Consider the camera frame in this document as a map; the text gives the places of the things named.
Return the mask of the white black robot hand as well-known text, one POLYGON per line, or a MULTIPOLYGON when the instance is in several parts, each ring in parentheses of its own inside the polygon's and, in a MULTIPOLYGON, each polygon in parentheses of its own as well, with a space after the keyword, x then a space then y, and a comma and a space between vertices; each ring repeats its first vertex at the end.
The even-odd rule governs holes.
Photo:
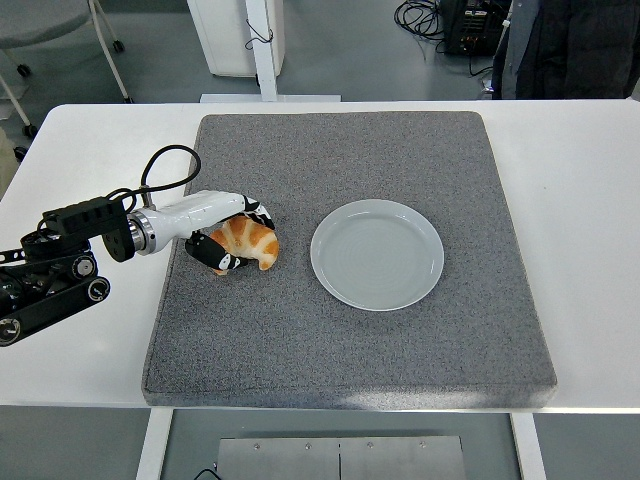
POLYGON ((279 254, 279 242, 266 208, 247 196, 201 191, 162 210, 143 209, 144 254, 155 253, 175 238, 185 240, 189 255, 217 274, 239 268, 250 260, 270 269, 279 254))

